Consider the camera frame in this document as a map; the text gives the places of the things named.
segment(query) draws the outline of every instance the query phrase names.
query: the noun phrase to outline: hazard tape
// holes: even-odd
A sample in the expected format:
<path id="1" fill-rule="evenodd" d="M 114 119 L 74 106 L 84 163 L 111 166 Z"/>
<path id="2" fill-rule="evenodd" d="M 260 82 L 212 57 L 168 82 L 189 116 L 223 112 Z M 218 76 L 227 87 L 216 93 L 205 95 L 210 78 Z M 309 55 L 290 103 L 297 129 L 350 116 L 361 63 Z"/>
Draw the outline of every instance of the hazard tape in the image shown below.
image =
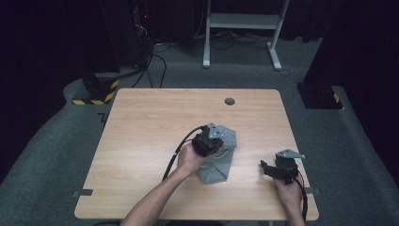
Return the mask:
<path id="1" fill-rule="evenodd" d="M 107 105 L 109 102 L 111 102 L 112 98 L 115 95 L 115 90 L 119 84 L 119 80 L 113 82 L 110 86 L 110 89 L 106 94 L 105 98 L 103 100 L 99 99 L 73 99 L 73 103 L 75 105 Z"/>

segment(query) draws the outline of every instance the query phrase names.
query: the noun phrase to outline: white metal stand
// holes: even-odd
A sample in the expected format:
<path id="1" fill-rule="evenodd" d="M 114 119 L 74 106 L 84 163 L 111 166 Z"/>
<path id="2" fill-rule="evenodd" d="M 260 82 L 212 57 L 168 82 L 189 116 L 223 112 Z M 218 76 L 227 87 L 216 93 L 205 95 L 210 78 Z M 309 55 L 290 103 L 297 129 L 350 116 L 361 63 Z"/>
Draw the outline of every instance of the white metal stand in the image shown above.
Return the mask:
<path id="1" fill-rule="evenodd" d="M 290 0 L 284 0 L 281 13 L 279 15 L 260 15 L 260 14 L 232 14 L 232 13 L 211 13 L 211 0 L 208 0 L 206 17 L 206 37 L 203 51 L 203 67 L 211 66 L 210 31 L 211 27 L 224 28 L 248 28 L 248 29 L 267 29 L 275 30 L 272 42 L 267 43 L 267 50 L 273 61 L 276 71 L 281 70 L 279 57 L 276 53 L 276 44 L 279 39 L 282 23 L 284 22 L 285 12 L 287 11 Z"/>

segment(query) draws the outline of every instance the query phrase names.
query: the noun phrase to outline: small metal bracket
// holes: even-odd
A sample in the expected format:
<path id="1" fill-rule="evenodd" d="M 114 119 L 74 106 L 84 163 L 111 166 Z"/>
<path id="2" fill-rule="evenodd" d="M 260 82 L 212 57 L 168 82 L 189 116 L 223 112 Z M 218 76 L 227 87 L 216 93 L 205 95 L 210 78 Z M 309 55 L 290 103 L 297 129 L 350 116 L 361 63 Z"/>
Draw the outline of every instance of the small metal bracket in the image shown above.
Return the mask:
<path id="1" fill-rule="evenodd" d="M 217 129 L 215 124 L 213 122 L 208 124 L 209 127 L 209 139 L 214 139 L 214 138 L 222 138 L 223 134 Z"/>
<path id="2" fill-rule="evenodd" d="M 91 196 L 93 194 L 93 189 L 82 189 L 80 191 L 73 191 L 72 196 L 77 198 L 79 196 Z"/>
<path id="3" fill-rule="evenodd" d="M 283 157 L 283 158 L 301 158 L 305 159 L 305 155 L 296 153 L 291 149 L 286 149 L 284 151 L 276 153 L 276 156 Z"/>
<path id="4" fill-rule="evenodd" d="M 306 194 L 313 194 L 313 196 L 321 195 L 322 192 L 319 188 L 305 187 Z"/>

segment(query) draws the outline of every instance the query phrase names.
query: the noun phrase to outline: gray carpet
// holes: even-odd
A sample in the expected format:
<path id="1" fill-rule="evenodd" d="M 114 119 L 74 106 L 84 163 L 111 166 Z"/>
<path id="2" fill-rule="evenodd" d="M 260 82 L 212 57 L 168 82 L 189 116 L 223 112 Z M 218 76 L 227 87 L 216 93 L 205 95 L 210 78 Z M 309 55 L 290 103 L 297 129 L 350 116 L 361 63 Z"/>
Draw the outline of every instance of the gray carpet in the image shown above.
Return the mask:
<path id="1" fill-rule="evenodd" d="M 299 151 L 307 156 L 305 169 L 316 196 L 320 218 L 308 225 L 399 225 L 399 192 L 379 160 L 346 99 L 334 87 L 343 110 L 306 109 L 295 87 L 302 82 L 319 41 L 280 40 L 281 72 L 274 71 L 264 42 L 235 44 L 211 50 L 211 68 L 202 69 L 202 49 L 172 45 L 155 48 L 168 64 L 164 88 L 277 89 L 287 110 Z M 213 45 L 226 46 L 214 41 Z M 154 57 L 152 82 L 159 86 L 163 63 Z M 131 87 L 138 76 L 124 78 Z M 66 105 L 30 140 L 0 186 L 0 225 L 93 225 L 102 219 L 74 216 L 79 190 L 88 173 L 104 124 L 101 115 L 110 105 L 73 105 L 80 81 L 65 89 Z M 138 88 L 150 86 L 145 74 Z M 226 225 L 266 225 L 232 221 Z"/>

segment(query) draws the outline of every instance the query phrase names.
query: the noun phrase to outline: forearm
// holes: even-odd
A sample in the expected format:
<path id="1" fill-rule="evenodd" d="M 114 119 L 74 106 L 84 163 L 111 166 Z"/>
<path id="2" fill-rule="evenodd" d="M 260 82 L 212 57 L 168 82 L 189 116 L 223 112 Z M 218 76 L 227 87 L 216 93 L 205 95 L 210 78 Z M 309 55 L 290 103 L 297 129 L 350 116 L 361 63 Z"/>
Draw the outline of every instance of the forearm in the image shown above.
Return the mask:
<path id="1" fill-rule="evenodd" d="M 284 208 L 285 208 L 285 213 L 287 214 L 289 226 L 304 226 L 304 225 L 306 225 L 305 220 L 302 217 L 300 208 L 293 207 L 293 206 L 285 206 Z"/>
<path id="2" fill-rule="evenodd" d="M 170 196 L 188 176 L 189 175 L 183 170 L 177 169 L 173 171 L 165 181 L 156 186 L 135 205 L 123 220 L 121 226 L 153 225 L 167 204 Z"/>

